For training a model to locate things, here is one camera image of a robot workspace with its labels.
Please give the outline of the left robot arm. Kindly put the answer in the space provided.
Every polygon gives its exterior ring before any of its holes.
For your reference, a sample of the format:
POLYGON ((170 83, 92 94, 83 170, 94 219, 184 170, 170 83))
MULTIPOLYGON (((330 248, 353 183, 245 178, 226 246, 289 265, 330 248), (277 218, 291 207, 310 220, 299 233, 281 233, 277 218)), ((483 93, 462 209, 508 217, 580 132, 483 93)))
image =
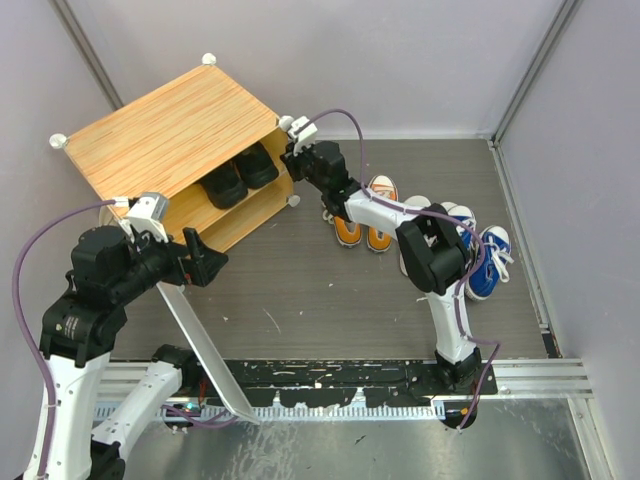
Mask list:
POLYGON ((173 394, 199 387, 201 349, 165 344, 115 414, 93 425, 98 386, 125 308, 158 283, 209 285, 227 255, 207 247, 193 228, 184 245, 156 240, 149 231, 127 236, 116 226, 84 232, 71 252, 68 287, 44 313, 35 357, 45 390, 26 479, 120 479, 131 448, 173 394))

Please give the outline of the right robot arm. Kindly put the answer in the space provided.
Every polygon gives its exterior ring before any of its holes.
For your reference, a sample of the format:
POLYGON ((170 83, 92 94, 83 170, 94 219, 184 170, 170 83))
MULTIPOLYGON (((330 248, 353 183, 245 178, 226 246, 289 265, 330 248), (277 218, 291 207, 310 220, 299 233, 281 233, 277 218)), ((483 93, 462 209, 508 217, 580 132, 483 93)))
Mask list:
POLYGON ((305 180, 320 191, 334 218, 372 227, 397 242, 409 280, 429 303, 440 385, 452 394, 465 391, 482 358, 470 333, 462 292, 470 251, 457 231, 461 222, 439 204, 412 206, 363 189, 349 175, 335 142, 302 148, 289 142, 281 160, 293 180, 305 180))

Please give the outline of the white cabinet door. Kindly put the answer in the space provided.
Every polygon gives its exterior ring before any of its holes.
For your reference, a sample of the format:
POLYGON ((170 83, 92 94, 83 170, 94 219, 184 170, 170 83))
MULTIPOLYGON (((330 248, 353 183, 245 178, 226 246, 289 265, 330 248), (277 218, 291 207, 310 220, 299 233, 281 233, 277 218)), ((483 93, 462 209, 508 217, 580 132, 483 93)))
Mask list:
POLYGON ((239 420, 258 424, 260 420, 254 413, 253 407, 181 288, 160 282, 157 284, 157 289, 216 389, 223 405, 239 420))

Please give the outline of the wooden shoe cabinet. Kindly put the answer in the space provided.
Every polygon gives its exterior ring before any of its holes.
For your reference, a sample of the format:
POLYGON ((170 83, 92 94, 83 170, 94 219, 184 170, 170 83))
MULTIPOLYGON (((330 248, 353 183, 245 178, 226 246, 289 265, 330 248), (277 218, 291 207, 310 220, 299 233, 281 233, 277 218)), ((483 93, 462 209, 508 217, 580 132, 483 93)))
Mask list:
POLYGON ((287 135, 267 105, 227 75, 206 53, 200 66, 70 134, 53 134, 103 200, 158 192, 169 200, 163 218, 175 241, 186 227, 211 248, 226 251, 299 197, 280 160, 287 135), (278 169, 237 205, 219 209, 200 180, 255 143, 278 169))

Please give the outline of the orange sneaker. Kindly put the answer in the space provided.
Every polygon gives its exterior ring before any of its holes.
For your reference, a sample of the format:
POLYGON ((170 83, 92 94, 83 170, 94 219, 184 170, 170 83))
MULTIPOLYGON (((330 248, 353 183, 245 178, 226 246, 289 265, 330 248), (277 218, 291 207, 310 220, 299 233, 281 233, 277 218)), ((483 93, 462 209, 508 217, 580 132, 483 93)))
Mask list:
MULTIPOLYGON (((398 200, 398 188, 394 181, 386 175, 376 175, 371 178, 368 188, 376 195, 385 197, 388 200, 398 200)), ((387 252, 393 242, 393 237, 389 234, 389 229, 380 229, 382 214, 388 215, 387 210, 382 210, 382 206, 375 203, 376 212, 374 225, 368 226, 367 247, 376 254, 387 252)))
POLYGON ((336 239, 341 246, 353 248, 361 242, 362 233, 359 224, 336 217, 327 209, 323 210, 322 218, 334 227, 336 239))

